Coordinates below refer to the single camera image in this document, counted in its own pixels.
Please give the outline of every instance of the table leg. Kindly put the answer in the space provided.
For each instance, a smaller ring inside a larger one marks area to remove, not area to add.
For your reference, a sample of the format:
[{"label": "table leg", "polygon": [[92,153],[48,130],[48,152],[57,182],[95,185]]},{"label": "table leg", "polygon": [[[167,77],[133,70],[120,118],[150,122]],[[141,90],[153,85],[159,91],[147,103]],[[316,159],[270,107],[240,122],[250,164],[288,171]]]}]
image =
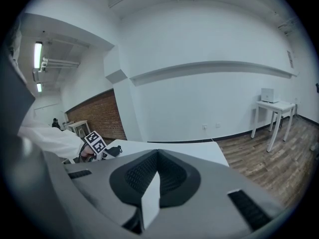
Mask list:
[{"label": "table leg", "polygon": [[88,129],[88,132],[89,132],[89,134],[90,134],[90,133],[91,133],[91,131],[90,131],[90,129],[89,129],[88,123],[87,123],[87,122],[85,122],[85,125],[86,125],[86,128]]},{"label": "table leg", "polygon": [[268,130],[269,132],[271,132],[271,130],[273,129],[274,116],[275,116],[275,112],[273,112],[273,114],[271,115],[271,122],[270,122],[269,130]]},{"label": "table leg", "polygon": [[286,130],[286,133],[285,133],[284,141],[286,141],[287,137],[288,137],[288,133],[289,133],[289,130],[290,130],[290,127],[291,127],[291,123],[293,121],[294,110],[295,110],[295,107],[293,107],[291,109],[291,111],[290,111],[290,118],[289,118],[287,130]]},{"label": "table leg", "polygon": [[251,138],[255,137],[255,133],[256,133],[256,128],[257,128],[257,122],[258,122],[258,113],[259,113],[259,106],[257,105],[256,107],[256,114],[255,114],[255,122],[254,122],[254,129],[251,133]]},{"label": "table leg", "polygon": [[279,124],[280,124],[281,113],[282,112],[279,111],[278,114],[277,114],[275,131],[273,133],[273,136],[271,137],[270,143],[269,143],[268,148],[267,148],[267,152],[270,152],[272,147],[273,147],[273,145],[274,145],[274,142],[275,142],[275,139],[276,139],[276,136],[277,136],[277,133],[278,133]]}]

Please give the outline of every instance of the wooden floor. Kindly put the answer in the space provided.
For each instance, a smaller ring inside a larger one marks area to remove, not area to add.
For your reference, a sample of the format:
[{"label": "wooden floor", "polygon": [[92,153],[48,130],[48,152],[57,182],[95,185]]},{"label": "wooden floor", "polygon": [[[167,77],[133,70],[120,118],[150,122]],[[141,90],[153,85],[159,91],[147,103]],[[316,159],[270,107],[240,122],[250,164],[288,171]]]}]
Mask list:
[{"label": "wooden floor", "polygon": [[250,134],[218,141],[227,162],[266,189],[285,207],[296,203],[308,184],[315,164],[315,154],[310,146],[319,136],[318,126],[300,118],[293,118],[288,139],[283,141],[288,119],[279,129],[273,149],[266,147],[272,133],[268,128],[256,132],[254,139]]}]

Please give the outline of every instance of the person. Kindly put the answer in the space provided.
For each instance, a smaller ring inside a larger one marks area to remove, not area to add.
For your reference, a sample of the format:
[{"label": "person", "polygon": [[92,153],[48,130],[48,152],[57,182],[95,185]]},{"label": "person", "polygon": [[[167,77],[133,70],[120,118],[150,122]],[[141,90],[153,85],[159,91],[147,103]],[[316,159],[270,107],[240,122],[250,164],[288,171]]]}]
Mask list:
[{"label": "person", "polygon": [[56,118],[53,119],[52,127],[57,127],[58,129],[61,130],[59,122],[58,122],[58,120]]},{"label": "person", "polygon": [[[9,51],[9,60],[11,61],[13,68],[20,75],[24,83],[27,84],[17,62],[20,52],[21,37],[20,20],[18,18],[7,34],[4,45]],[[45,123],[35,120],[34,117],[35,113],[32,104],[22,121],[18,136],[27,137],[42,150],[53,152],[62,158],[73,159],[81,156],[82,160],[88,160],[91,157],[94,157],[92,148],[85,144],[75,133],[69,130],[61,131],[60,126],[53,126],[53,124],[55,124],[54,120],[52,127],[50,127]]]}]

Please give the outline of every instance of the brick wall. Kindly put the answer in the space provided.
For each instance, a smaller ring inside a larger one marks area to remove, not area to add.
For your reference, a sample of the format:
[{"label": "brick wall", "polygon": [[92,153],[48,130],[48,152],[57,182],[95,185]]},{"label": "brick wall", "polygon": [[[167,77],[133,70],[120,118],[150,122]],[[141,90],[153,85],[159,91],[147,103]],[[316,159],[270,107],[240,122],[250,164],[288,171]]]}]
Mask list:
[{"label": "brick wall", "polygon": [[87,120],[90,130],[95,130],[105,140],[126,140],[113,90],[77,105],[66,114],[69,121]]}]

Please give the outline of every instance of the hand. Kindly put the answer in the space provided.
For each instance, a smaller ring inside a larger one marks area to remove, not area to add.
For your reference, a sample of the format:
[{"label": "hand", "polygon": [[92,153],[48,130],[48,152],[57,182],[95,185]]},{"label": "hand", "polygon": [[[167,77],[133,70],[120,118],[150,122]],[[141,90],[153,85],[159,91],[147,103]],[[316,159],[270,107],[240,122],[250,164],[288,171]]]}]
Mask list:
[{"label": "hand", "polygon": [[89,157],[89,156],[94,156],[94,151],[91,149],[90,146],[86,145],[84,147],[84,150],[81,153],[82,157]]}]

